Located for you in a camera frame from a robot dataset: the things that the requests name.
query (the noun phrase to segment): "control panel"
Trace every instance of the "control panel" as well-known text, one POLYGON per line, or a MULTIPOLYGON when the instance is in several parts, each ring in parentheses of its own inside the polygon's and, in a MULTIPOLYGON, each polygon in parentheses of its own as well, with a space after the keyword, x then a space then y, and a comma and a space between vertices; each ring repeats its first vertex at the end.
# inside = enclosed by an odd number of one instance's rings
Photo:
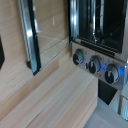
POLYGON ((127 65, 119 60, 72 43, 73 62, 110 86, 121 90, 127 82, 127 65))

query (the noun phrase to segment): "black knob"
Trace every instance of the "black knob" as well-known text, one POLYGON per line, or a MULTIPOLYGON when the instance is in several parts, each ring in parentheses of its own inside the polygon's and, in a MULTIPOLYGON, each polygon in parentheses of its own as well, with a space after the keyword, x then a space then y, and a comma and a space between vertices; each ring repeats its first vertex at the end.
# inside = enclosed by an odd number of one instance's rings
POLYGON ((95 74, 100 71, 100 68, 100 59, 98 57, 92 57, 91 61, 89 62, 89 71, 92 74, 95 74))
POLYGON ((119 78, 118 68, 113 64, 108 65, 107 71, 105 72, 105 80, 109 84, 113 84, 118 80, 118 78, 119 78))
POLYGON ((82 50, 80 50, 80 49, 76 50, 75 54, 73 55, 73 61, 74 61, 75 65, 79 65, 79 64, 83 63, 84 55, 83 55, 82 50))

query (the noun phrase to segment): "oven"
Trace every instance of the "oven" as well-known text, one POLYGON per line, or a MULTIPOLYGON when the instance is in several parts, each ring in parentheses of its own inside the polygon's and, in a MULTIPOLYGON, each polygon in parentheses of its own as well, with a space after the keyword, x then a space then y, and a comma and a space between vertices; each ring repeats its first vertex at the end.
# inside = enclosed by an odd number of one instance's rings
POLYGON ((127 82, 128 1, 68 0, 75 65, 116 89, 127 82))

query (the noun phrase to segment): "stainless steel panel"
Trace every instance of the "stainless steel panel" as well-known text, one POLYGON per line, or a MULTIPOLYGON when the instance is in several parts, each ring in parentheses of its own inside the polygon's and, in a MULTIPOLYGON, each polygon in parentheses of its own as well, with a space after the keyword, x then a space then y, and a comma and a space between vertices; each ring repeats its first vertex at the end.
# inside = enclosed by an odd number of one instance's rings
POLYGON ((28 48, 27 36, 26 36, 26 32, 25 32, 21 0, 18 0, 18 5, 19 5, 19 11, 20 11, 20 17, 21 17, 22 30, 23 30, 23 35, 24 35, 25 48, 26 48, 26 53, 27 53, 27 61, 30 61, 29 48, 28 48))
POLYGON ((93 19, 93 37, 95 43, 97 42, 96 39, 96 0, 92 0, 92 19, 93 19))
POLYGON ((87 72, 89 72, 89 69, 86 68, 86 64, 89 64, 91 58, 93 56, 99 56, 101 58, 101 70, 100 72, 96 73, 96 74, 93 74, 95 77, 97 77, 98 79, 104 81, 105 83, 106 80, 105 80, 105 71, 107 70, 107 66, 109 64, 115 64, 115 65, 118 65, 119 66, 119 73, 120 73, 120 78, 119 80, 114 83, 114 84, 110 84, 110 86, 116 88, 116 89, 119 89, 119 90, 122 90, 127 82, 127 65, 123 62, 120 62, 119 60, 116 60, 114 58, 111 58, 111 57, 108 57, 104 54, 101 54, 99 52, 96 52, 94 50, 91 50, 89 48, 86 48, 80 44, 76 44, 76 43, 72 43, 72 55, 74 55, 75 51, 77 49, 82 49, 85 54, 86 54, 86 58, 84 60, 84 62, 82 64, 79 65, 79 67, 87 72))
POLYGON ((71 36, 75 39, 78 36, 79 32, 79 2, 78 0, 71 0, 70 1, 70 22, 71 22, 71 36))

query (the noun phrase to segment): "wooden countertop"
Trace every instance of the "wooden countertop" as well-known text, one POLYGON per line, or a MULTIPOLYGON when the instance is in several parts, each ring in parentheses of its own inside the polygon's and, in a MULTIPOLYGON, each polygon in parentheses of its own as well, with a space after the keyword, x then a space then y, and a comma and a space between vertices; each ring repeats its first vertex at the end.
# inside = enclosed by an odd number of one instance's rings
POLYGON ((97 78, 69 59, 5 116, 0 128, 82 128, 97 106, 97 85, 97 78))

